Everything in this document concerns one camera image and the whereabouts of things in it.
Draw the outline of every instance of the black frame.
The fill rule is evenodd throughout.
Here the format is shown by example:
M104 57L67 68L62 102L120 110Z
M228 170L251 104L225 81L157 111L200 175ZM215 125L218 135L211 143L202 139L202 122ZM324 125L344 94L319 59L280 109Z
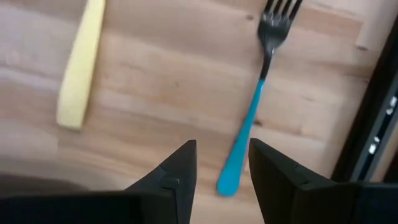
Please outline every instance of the black frame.
M395 110L397 99L398 17L369 82L332 180L371 179L398 119Z

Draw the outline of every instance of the fork tines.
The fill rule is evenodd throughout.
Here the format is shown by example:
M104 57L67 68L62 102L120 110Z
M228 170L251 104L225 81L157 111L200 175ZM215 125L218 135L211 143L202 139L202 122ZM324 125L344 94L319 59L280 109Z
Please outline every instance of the fork tines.
M264 9L264 14L280 14L281 16L287 16L290 20L293 20L299 11L302 1L303 0L268 0L266 8Z

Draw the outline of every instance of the wooden surface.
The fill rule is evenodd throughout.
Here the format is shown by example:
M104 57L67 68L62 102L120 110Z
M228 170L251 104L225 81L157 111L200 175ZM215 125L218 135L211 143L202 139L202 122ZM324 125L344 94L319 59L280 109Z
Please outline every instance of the wooden surface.
M371 39L361 29L380 10L373 4L305 2L272 63L253 137L331 175L380 52L356 45ZM265 0L108 0L77 133L55 114L84 5L0 0L0 170L123 189L197 139L192 223L262 223L247 166L235 198L215 184L261 69Z

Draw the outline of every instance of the black plastic prong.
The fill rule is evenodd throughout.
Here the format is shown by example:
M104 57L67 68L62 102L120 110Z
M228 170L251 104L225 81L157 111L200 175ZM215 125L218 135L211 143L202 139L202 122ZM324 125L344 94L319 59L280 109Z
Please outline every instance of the black plastic prong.
M282 16L286 16L287 15L287 13L288 13L288 11L290 9L290 6L292 5L292 1L293 0L287 0L286 5L284 7L284 10L282 11Z
M303 2L303 0L297 0L296 1L295 5L294 5L294 7L292 9L292 12L290 13L290 16L289 16L290 20L294 20L294 17L297 15L297 12L299 11L300 5L301 5L302 2Z
M274 14L279 14L280 7L282 6L283 1L284 0L278 0L274 9Z
M264 13L269 12L271 10L273 4L274 4L274 0L268 0L266 8L264 9Z

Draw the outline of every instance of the yellow object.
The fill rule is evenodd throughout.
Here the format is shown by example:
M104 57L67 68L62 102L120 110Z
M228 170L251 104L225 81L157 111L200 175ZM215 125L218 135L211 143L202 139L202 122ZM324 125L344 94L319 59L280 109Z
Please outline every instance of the yellow object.
M58 98L57 123L63 127L83 125L104 11L105 0L88 0Z

